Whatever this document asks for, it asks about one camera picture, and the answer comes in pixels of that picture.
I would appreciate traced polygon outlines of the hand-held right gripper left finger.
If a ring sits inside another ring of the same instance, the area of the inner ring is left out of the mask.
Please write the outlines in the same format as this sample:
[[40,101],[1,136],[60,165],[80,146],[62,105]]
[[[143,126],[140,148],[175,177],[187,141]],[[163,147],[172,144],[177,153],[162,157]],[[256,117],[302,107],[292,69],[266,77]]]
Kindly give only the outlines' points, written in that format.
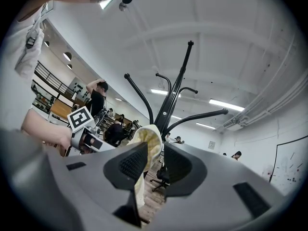
[[147,164],[147,143],[60,157],[48,151],[55,182],[83,231],[139,231],[134,186]]

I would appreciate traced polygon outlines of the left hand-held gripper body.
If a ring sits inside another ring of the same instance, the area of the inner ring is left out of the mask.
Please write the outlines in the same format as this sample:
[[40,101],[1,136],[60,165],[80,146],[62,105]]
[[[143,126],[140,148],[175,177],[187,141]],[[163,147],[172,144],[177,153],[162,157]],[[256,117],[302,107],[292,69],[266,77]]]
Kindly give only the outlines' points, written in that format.
[[102,151],[103,141],[99,138],[102,111],[92,116],[86,107],[81,107],[70,113],[67,118],[72,130],[71,144],[66,151],[67,156]]

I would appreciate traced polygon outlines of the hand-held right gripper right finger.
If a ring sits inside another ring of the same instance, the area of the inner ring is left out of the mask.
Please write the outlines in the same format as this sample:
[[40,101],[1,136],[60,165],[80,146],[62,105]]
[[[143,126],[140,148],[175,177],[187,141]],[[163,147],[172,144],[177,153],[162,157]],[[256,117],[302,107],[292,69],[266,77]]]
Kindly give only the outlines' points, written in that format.
[[283,212],[279,191],[234,159],[175,143],[164,159],[170,186],[156,231],[263,231]]

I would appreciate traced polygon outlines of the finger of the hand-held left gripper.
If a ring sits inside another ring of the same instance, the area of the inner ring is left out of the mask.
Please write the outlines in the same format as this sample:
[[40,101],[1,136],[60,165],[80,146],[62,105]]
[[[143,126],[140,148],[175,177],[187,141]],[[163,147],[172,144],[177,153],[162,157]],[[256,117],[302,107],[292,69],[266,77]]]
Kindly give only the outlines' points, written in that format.
[[105,141],[101,141],[101,140],[95,141],[95,151],[96,152],[103,152],[103,151],[108,151],[108,150],[112,150],[112,149],[115,149],[115,147],[108,144]]

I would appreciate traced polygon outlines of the person's left hand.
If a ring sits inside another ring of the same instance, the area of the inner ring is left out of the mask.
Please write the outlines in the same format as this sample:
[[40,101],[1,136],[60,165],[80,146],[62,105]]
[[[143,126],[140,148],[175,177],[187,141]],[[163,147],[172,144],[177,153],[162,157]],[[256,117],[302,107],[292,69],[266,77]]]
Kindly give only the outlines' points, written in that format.
[[64,156],[65,152],[71,146],[72,130],[67,127],[61,127],[56,130],[55,143],[60,146],[60,155]]

